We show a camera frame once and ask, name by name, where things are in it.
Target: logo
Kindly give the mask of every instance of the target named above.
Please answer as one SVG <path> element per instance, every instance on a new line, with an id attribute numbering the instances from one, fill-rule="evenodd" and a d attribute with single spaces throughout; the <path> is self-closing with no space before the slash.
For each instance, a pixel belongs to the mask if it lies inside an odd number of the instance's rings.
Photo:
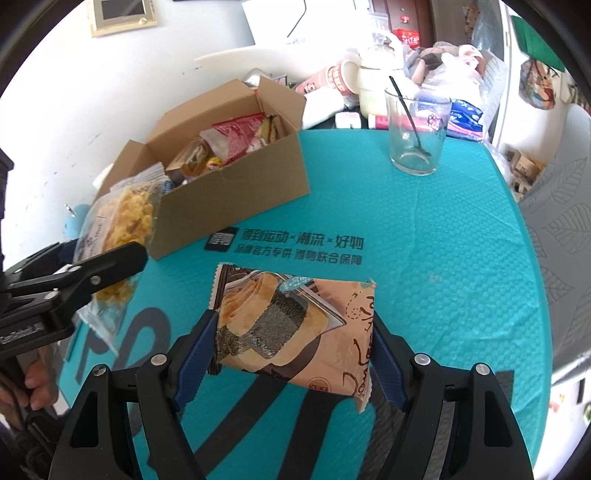
<path id="1" fill-rule="evenodd" d="M 308 382 L 307 387 L 310 390 L 318 390 L 319 392 L 330 393 L 330 384 L 322 377 L 315 377 Z"/>
<path id="2" fill-rule="evenodd" d="M 29 327 L 11 332 L 8 335 L 0 335 L 0 343 L 2 345 L 6 345 L 7 343 L 14 342 L 19 338 L 28 337 L 29 335 L 33 335 L 37 332 L 43 332 L 44 330 L 45 327 L 43 326 L 43 324 L 41 322 L 37 322 Z"/>

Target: white plastic bag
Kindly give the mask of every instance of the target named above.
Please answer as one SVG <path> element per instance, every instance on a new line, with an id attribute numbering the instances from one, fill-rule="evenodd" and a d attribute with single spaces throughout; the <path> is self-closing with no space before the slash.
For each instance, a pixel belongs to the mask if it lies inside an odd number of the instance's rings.
<path id="1" fill-rule="evenodd" d="M 450 53 L 443 53 L 441 61 L 443 64 L 427 75 L 423 86 L 452 100 L 464 100 L 483 110 L 488 89 L 480 74 L 470 66 L 474 58 L 454 57 Z"/>

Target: snack bag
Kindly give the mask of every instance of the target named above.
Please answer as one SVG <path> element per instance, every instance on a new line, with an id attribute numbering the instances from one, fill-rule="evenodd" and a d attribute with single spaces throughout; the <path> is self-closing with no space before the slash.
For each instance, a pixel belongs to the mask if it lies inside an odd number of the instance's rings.
<path id="1" fill-rule="evenodd" d="M 162 195 L 170 182 L 162 164 L 125 179 L 98 199 L 86 216 L 74 252 L 74 262 L 86 260 L 130 242 L 147 246 L 152 239 Z M 107 286 L 78 310 L 107 345 L 116 351 L 114 338 L 134 295 L 139 275 Z"/>
<path id="2" fill-rule="evenodd" d="M 209 144 L 198 137 L 179 152 L 166 168 L 166 173 L 175 185 L 181 185 L 185 180 L 191 181 L 200 176 L 212 155 Z"/>
<path id="3" fill-rule="evenodd" d="M 219 313 L 216 359 L 301 387 L 371 393 L 373 283 L 292 277 L 220 264 L 210 308 Z"/>
<path id="4" fill-rule="evenodd" d="M 207 167 L 210 170 L 221 168 L 276 141 L 274 118 L 256 113 L 214 124 L 211 129 L 201 132 L 201 137 L 215 155 L 207 162 Z"/>

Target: drinking glass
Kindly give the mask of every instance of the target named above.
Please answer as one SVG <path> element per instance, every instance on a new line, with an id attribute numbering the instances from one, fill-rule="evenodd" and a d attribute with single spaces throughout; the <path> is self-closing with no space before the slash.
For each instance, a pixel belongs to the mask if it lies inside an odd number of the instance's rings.
<path id="1" fill-rule="evenodd" d="M 412 175 L 433 173 L 441 159 L 452 101 L 425 88 L 414 99 L 400 98 L 393 87 L 385 93 L 392 163 Z"/>

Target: cardboard box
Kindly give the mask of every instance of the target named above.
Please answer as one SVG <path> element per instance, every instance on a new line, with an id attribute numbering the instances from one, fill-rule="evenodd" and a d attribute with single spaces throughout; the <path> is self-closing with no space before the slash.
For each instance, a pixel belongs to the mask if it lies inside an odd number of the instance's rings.
<path id="1" fill-rule="evenodd" d="M 297 132 L 306 98 L 268 79 L 257 93 L 233 80 L 164 114 L 145 144 L 130 140 L 97 198 L 156 162 L 164 167 L 212 124 L 253 113 L 278 115 L 280 139 L 162 198 L 149 255 L 160 259 L 212 233 L 310 193 Z"/>
<path id="2" fill-rule="evenodd" d="M 530 159 L 522 152 L 517 150 L 511 158 L 511 171 L 526 178 L 531 184 L 535 182 L 541 169 L 535 160 Z"/>

